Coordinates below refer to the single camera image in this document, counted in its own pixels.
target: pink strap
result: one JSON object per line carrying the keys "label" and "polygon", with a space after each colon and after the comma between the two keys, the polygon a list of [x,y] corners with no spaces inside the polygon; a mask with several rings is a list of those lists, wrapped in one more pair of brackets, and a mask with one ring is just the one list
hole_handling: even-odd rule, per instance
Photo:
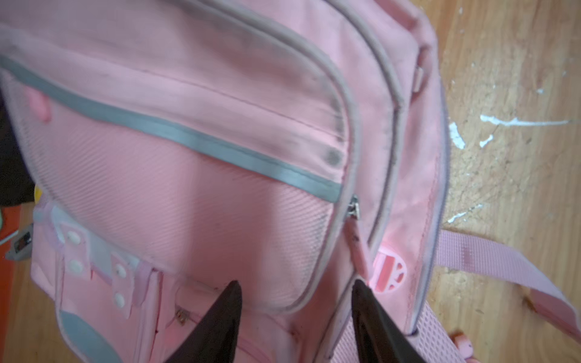
{"label": "pink strap", "polygon": [[535,311],[581,343],[581,325],[575,308],[520,252],[484,238],[441,231],[435,262],[531,288]]}

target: white snap button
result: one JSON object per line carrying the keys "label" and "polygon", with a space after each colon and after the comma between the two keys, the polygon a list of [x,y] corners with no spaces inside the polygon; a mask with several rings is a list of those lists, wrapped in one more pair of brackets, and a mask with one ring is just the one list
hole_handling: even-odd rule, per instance
{"label": "white snap button", "polygon": [[123,295],[121,295],[120,293],[116,292],[115,295],[113,296],[114,300],[115,300],[115,305],[121,309],[125,306],[125,298],[123,297]]}
{"label": "white snap button", "polygon": [[83,264],[77,260],[70,260],[69,261],[69,270],[74,273],[75,275],[80,275],[83,272]]}
{"label": "white snap button", "polygon": [[124,279],[127,276],[127,271],[125,271],[125,268],[121,266],[121,264],[115,265],[115,273],[122,279]]}
{"label": "white snap button", "polygon": [[77,232],[68,231],[67,239],[69,240],[69,242],[72,242],[75,245],[79,245],[81,243],[81,236],[79,236]]}

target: pink mesh padding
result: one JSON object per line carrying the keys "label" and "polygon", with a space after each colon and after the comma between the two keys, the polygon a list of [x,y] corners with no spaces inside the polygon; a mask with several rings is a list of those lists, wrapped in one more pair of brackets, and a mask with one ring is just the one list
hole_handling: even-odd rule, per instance
{"label": "pink mesh padding", "polygon": [[237,279],[261,307],[303,293],[333,204],[56,102],[42,123],[22,85],[9,88],[34,179],[78,222],[164,271],[212,287]]}
{"label": "pink mesh padding", "polygon": [[416,335],[410,338],[410,343],[426,362],[465,362],[428,303],[424,303],[416,329]]}
{"label": "pink mesh padding", "polygon": [[[427,363],[464,363],[456,346],[426,303],[419,316],[416,333],[410,343]],[[331,363],[358,363],[353,319],[349,319],[339,344],[333,352]]]}

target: zipper pull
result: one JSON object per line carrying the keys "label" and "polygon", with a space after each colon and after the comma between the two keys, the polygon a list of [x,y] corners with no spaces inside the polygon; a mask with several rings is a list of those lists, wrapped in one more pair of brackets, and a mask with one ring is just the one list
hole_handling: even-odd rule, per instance
{"label": "zipper pull", "polygon": [[356,195],[353,195],[351,203],[349,203],[347,216],[345,232],[349,250],[351,251],[351,262],[355,267],[355,271],[367,281],[373,271],[373,262],[371,261],[369,247],[361,241],[359,234],[358,220],[361,218],[361,210],[359,208],[359,199]]}
{"label": "zipper pull", "polygon": [[359,209],[359,198],[355,194],[351,198],[349,206],[347,207],[347,216],[355,218],[356,220],[361,219],[361,210]]}

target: backpack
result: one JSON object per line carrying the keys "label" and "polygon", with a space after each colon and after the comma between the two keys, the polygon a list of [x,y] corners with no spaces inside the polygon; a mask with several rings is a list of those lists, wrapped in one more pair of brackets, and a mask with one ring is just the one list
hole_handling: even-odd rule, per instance
{"label": "backpack", "polygon": [[231,281],[234,361],[357,362],[363,279],[428,362],[464,362],[434,264],[576,310],[509,247],[439,231],[437,41],[407,0],[3,0],[2,93],[44,194],[31,276],[90,363],[161,363]]}

